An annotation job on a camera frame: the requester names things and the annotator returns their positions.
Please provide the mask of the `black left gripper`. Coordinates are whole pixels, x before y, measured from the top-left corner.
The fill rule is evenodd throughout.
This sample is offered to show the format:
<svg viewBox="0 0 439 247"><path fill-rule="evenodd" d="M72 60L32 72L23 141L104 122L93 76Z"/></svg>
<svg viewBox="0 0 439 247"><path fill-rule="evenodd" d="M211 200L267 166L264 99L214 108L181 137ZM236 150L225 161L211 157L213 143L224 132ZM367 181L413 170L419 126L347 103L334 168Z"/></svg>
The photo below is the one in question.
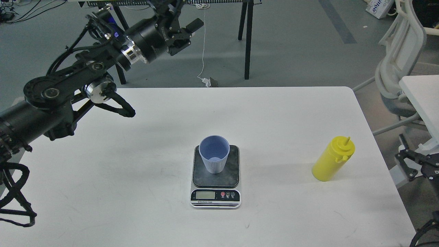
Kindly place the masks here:
<svg viewBox="0 0 439 247"><path fill-rule="evenodd" d="M185 0L149 0L157 17L142 19L128 28L128 60L151 63L162 53L176 55L191 45L193 34L204 26L197 18L186 27L178 19Z"/></svg>

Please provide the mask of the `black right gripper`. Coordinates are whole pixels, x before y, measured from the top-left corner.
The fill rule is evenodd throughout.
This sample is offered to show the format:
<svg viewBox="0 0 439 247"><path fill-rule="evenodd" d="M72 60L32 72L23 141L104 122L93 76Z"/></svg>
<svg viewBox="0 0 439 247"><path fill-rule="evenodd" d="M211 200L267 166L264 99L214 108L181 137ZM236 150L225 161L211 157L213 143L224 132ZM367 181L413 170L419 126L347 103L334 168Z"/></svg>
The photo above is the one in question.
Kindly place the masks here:
<svg viewBox="0 0 439 247"><path fill-rule="evenodd" d="M439 155L423 155L411 150L403 134L399 134L399 140L403 146L403 149L395 155L395 158L397 160L397 164L399 164L399 166L403 169L403 172L405 173L407 179L409 181L415 180L415 177L418 174L418 170L415 168L410 168L405 162L406 158L414 161L416 164L421 165L420 173L419 175L417 175L417 178L424 177L430 182L438 181Z"/></svg>

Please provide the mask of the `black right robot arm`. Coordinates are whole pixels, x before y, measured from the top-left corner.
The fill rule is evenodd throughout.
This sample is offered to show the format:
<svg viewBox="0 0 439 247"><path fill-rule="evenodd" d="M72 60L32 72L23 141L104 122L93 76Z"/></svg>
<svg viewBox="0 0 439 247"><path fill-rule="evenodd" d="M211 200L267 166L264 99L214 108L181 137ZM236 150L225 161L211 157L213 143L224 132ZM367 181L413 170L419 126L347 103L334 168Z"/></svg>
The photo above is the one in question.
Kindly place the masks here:
<svg viewBox="0 0 439 247"><path fill-rule="evenodd" d="M395 182L414 224L410 247L438 246L438 147L431 151L413 149L401 134L394 156Z"/></svg>

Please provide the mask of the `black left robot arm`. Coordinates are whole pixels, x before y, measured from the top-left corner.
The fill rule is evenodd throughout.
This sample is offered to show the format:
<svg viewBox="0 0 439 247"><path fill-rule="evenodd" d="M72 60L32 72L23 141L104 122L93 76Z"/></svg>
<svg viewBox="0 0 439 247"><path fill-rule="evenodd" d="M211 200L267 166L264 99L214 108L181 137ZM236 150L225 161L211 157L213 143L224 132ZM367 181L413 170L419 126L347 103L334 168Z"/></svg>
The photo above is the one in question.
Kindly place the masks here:
<svg viewBox="0 0 439 247"><path fill-rule="evenodd" d="M1 113L1 214L25 216L28 223L1 221L21 227L35 224L37 214L21 192L29 177L13 155L32 151L30 143L40 136L50 140L73 136L77 122L94 106L122 117L136 112L117 94L108 69L128 71L138 62L151 63L164 52L175 55L191 44L193 33L204 23L195 19L181 27L179 17L185 0L148 0L154 15L122 30L111 15L111 4L87 15L88 23L75 42L49 67L45 76L23 88L24 100Z"/></svg>

